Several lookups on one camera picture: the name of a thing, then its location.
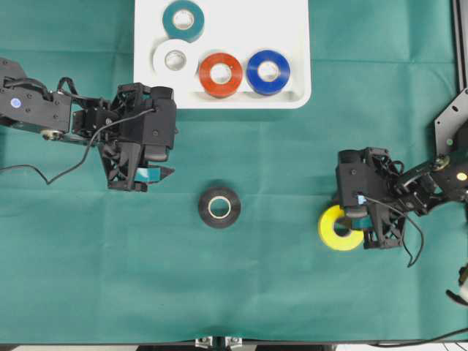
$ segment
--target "tape roll center hole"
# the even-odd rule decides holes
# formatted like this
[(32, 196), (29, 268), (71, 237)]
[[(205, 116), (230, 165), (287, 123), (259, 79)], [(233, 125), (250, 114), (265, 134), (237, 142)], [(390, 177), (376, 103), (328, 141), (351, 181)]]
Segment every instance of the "tape roll center hole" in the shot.
[(265, 61), (258, 67), (258, 76), (264, 82), (274, 82), (279, 77), (279, 67), (272, 61)]
[(180, 71), (185, 67), (187, 57), (179, 50), (170, 51), (165, 58), (165, 64), (171, 71)]
[(195, 16), (189, 10), (179, 10), (174, 14), (173, 24), (179, 31), (187, 31), (195, 24)]
[(208, 212), (215, 219), (224, 219), (231, 213), (231, 202), (224, 196), (217, 196), (210, 200)]
[(352, 221), (346, 217), (338, 218), (333, 224), (333, 230), (340, 238), (346, 238), (351, 235)]
[(233, 77), (231, 68), (226, 64), (215, 64), (210, 72), (213, 82), (219, 85), (227, 84)]

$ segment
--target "tape roll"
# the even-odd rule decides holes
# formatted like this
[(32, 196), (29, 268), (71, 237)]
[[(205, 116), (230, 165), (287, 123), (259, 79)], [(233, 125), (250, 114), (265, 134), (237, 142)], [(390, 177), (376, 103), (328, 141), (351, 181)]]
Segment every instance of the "tape roll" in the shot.
[(291, 76), (291, 69), (282, 54), (264, 50), (249, 60), (246, 75), (255, 92), (268, 96), (278, 94), (286, 86)]
[(187, 84), (187, 80), (197, 73), (198, 52), (183, 40), (168, 40), (156, 48), (153, 68), (161, 83), (170, 86)]
[(344, 218), (344, 211), (339, 205), (329, 208), (319, 220), (319, 236), (325, 245), (336, 251), (351, 251), (364, 240), (364, 232), (349, 230), (345, 235), (335, 231), (335, 224)]
[(177, 0), (164, 11), (162, 24), (169, 38), (194, 42), (203, 33), (205, 16), (195, 3)]
[(225, 98), (237, 91), (242, 83), (244, 71), (234, 56), (227, 53), (215, 53), (202, 62), (199, 76), (208, 94)]
[[(225, 211), (217, 213), (214, 209), (216, 201), (223, 201), (227, 206)], [(237, 221), (241, 214), (241, 201), (237, 194), (226, 187), (208, 189), (198, 202), (198, 213), (201, 219), (210, 227), (225, 229)]]

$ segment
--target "wire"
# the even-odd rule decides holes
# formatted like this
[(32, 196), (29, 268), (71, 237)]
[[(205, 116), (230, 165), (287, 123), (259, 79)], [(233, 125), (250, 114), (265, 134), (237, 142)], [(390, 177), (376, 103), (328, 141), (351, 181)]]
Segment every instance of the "wire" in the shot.
[(141, 116), (144, 116), (145, 114), (147, 113), (150, 113), (150, 112), (154, 112), (155, 109), (151, 108), (150, 110), (145, 110), (143, 112), (140, 112), (138, 113), (137, 115), (135, 116), (132, 116), (132, 117), (128, 117), (128, 118), (123, 118), (119, 121), (116, 121), (116, 122), (113, 122), (113, 123), (110, 123), (110, 124), (107, 124), (101, 128), (99, 128), (92, 136), (92, 138), (90, 139), (88, 145), (86, 146), (86, 149), (85, 149), (85, 152), (84, 152), (84, 155), (83, 155), (83, 158), (81, 159), (81, 161), (79, 161), (76, 165), (74, 165), (73, 167), (70, 167), (68, 168), (67, 170), (64, 170), (63, 172), (59, 173), (58, 175), (56, 175), (55, 177), (53, 177), (52, 179), (48, 180), (47, 177), (44, 175), (43, 172), (41, 172), (37, 167), (35, 166), (32, 166), (32, 165), (16, 165), (16, 166), (9, 166), (9, 167), (4, 167), (4, 168), (0, 168), (0, 172), (4, 172), (4, 171), (7, 171), (7, 170), (14, 170), (14, 169), (18, 169), (18, 168), (29, 168), (29, 169), (32, 169), (34, 170), (37, 174), (40, 175), (40, 177), (45, 181), (45, 183), (47, 185), (51, 185), (54, 181), (56, 181), (57, 179), (65, 176), (66, 174), (76, 170), (77, 168), (81, 167), (81, 165), (83, 165), (83, 163), (85, 163), (86, 161), (86, 158), (88, 157), (88, 154), (89, 154), (89, 150), (91, 149), (94, 141), (96, 141), (97, 137), (100, 135), (100, 133), (107, 129), (107, 128), (111, 128), (117, 124), (121, 124), (121, 123), (124, 123), (124, 122), (128, 122), (128, 121), (132, 121), (134, 119), (137, 119)]
[[(69, 91), (63, 89), (65, 83), (68, 85)], [(84, 97), (79, 95), (75, 87), (75, 82), (73, 82), (72, 78), (68, 77), (62, 77), (60, 79), (57, 85), (57, 91), (60, 91), (62, 94), (67, 95), (68, 97), (71, 97), (74, 102), (76, 102), (79, 106), (81, 106), (84, 109), (87, 108), (87, 102), (99, 103), (99, 106), (102, 106), (102, 104), (105, 102), (102, 98)]]
[(436, 338), (429, 339), (429, 340), (408, 342), (406, 344), (396, 344), (396, 345), (378, 345), (378, 344), (375, 344), (375, 345), (370, 345), (370, 346), (380, 347), (380, 348), (383, 348), (383, 349), (391, 349), (392, 347), (420, 346), (420, 345), (430, 344), (430, 343), (433, 343), (433, 342), (444, 341), (444, 340), (446, 340), (446, 338), (450, 338), (451, 336), (456, 336), (456, 335), (463, 334), (463, 333), (468, 333), (468, 328), (458, 329), (457, 331), (452, 331), (450, 333), (446, 333), (444, 335), (441, 335), (441, 336), (438, 336)]
[(42, 96), (44, 99), (48, 101), (52, 101), (52, 94), (47, 90), (47, 86), (44, 85), (44, 83), (39, 82), (36, 79), (32, 78), (21, 78), (21, 79), (16, 79), (16, 80), (11, 80), (7, 81), (5, 84), (5, 88), (14, 88), (16, 86), (33, 86), (37, 87), (41, 90)]
[(463, 346), (461, 346), (458, 342), (455, 343), (456, 346), (460, 347), (462, 350), (464, 351), (468, 351), (467, 349), (465, 349)]
[(421, 236), (421, 245), (420, 245), (420, 248), (419, 248), (419, 251), (418, 253), (416, 254), (416, 257), (415, 259), (413, 259), (413, 256), (412, 254), (410, 253), (410, 251), (408, 250), (407, 248), (407, 245), (405, 244), (404, 242), (404, 235), (403, 235), (403, 238), (402, 238), (402, 241), (403, 241), (403, 246), (405, 248), (405, 250), (407, 251), (407, 253), (409, 254), (409, 262), (408, 262), (408, 268), (414, 266), (416, 264), (416, 262), (419, 260), (419, 257), (421, 256), (421, 252), (423, 252), (423, 249), (424, 249), (424, 232), (423, 230), (420, 228), (420, 226), (411, 219), (410, 216), (408, 216), (407, 214), (401, 212), (399, 209), (397, 208), (394, 208), (393, 206), (391, 205), (388, 205), (386, 203), (383, 203), (382, 201), (379, 201), (379, 200), (375, 200), (375, 199), (372, 199), (371, 197), (367, 197), (365, 195), (363, 195), (364, 198), (368, 201), (371, 201), (372, 203), (377, 203), (379, 205), (382, 205), (386, 208), (389, 208), (390, 210), (396, 212), (397, 214), (399, 214), (400, 216), (403, 216), (404, 218), (406, 218), (415, 228), (416, 230), (419, 232), (420, 236)]

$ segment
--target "yellow tape roll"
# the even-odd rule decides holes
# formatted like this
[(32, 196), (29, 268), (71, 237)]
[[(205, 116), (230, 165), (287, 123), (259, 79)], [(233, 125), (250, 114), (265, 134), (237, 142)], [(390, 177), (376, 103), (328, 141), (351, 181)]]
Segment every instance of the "yellow tape roll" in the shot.
[(323, 243), (336, 251), (351, 251), (358, 247), (364, 240), (364, 232), (351, 230), (349, 235), (339, 236), (335, 232), (335, 223), (344, 217), (344, 211), (339, 205), (330, 207), (320, 217), (319, 235)]

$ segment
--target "black tape roll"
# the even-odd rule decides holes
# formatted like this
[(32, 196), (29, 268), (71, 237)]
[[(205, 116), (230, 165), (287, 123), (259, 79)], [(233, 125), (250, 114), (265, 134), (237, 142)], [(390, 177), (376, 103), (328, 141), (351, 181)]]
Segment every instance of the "black tape roll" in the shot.
[[(215, 200), (224, 200), (228, 204), (228, 212), (222, 216), (217, 216), (211, 205)], [(210, 188), (202, 194), (198, 202), (198, 213), (201, 219), (210, 227), (225, 229), (237, 221), (241, 214), (241, 201), (237, 194), (226, 187)]]

